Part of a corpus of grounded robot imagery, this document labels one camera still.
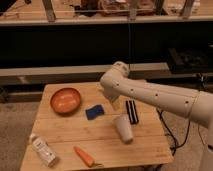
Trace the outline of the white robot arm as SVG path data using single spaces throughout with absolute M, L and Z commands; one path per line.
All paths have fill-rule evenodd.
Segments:
M 105 97 L 115 101 L 124 95 L 205 127 L 208 132 L 199 171 L 213 171 L 213 94 L 132 80 L 128 75 L 128 65 L 121 61 L 115 62 L 100 78 Z

